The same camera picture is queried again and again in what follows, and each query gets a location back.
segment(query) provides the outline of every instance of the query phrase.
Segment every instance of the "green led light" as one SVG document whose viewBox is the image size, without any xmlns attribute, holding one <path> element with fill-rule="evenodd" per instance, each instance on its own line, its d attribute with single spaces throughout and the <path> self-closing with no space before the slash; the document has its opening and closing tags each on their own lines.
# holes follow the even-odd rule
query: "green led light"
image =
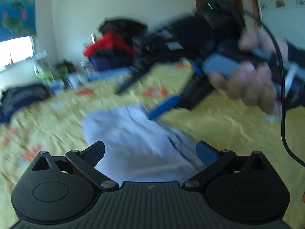
<svg viewBox="0 0 305 229">
<path fill-rule="evenodd" d="M 211 9 L 213 9 L 210 3 L 208 3 L 208 5 L 210 6 Z"/>
</svg>

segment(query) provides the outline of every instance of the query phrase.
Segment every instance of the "poster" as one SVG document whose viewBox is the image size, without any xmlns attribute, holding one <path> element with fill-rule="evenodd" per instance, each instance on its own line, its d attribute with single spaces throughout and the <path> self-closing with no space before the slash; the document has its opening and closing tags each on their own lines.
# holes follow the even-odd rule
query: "poster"
<svg viewBox="0 0 305 229">
<path fill-rule="evenodd" d="M 36 35 L 35 0 L 0 0 L 0 42 Z"/>
</svg>

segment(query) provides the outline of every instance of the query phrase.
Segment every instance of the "ribbed rubber surface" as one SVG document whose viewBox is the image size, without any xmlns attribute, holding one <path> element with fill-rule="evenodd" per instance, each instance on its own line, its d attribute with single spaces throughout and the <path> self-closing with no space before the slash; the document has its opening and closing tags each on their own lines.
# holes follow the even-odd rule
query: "ribbed rubber surface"
<svg viewBox="0 0 305 229">
<path fill-rule="evenodd" d="M 116 192 L 103 193 L 85 215 L 59 225 L 21 221 L 14 229 L 288 229 L 282 221 L 241 225 L 215 213 L 200 193 L 187 192 L 178 183 L 125 183 Z"/>
<path fill-rule="evenodd" d="M 83 158 L 84 161 L 90 164 L 92 167 L 95 167 L 105 155 L 104 143 L 102 141 L 98 141 L 95 144 L 97 144 L 97 146 L 86 153 Z"/>
</svg>

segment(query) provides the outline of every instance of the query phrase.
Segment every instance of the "window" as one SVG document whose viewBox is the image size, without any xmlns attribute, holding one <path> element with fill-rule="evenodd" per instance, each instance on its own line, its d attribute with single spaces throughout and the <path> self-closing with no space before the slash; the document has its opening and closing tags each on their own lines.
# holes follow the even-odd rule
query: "window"
<svg viewBox="0 0 305 229">
<path fill-rule="evenodd" d="M 0 69 L 33 56 L 31 37 L 0 42 Z"/>
</svg>

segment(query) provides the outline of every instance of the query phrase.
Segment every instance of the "circular pad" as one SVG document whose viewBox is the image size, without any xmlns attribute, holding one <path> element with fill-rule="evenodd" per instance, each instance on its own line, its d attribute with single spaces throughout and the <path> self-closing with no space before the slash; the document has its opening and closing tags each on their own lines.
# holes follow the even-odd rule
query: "circular pad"
<svg viewBox="0 0 305 229">
<path fill-rule="evenodd" d="M 223 217 L 244 224 L 265 224 L 281 219 L 289 192 L 281 179 L 268 171 L 240 171 L 218 177 L 206 196 Z"/>
<path fill-rule="evenodd" d="M 69 188 L 59 182 L 41 183 L 33 190 L 34 197 L 41 202 L 56 202 L 67 196 Z"/>
</svg>

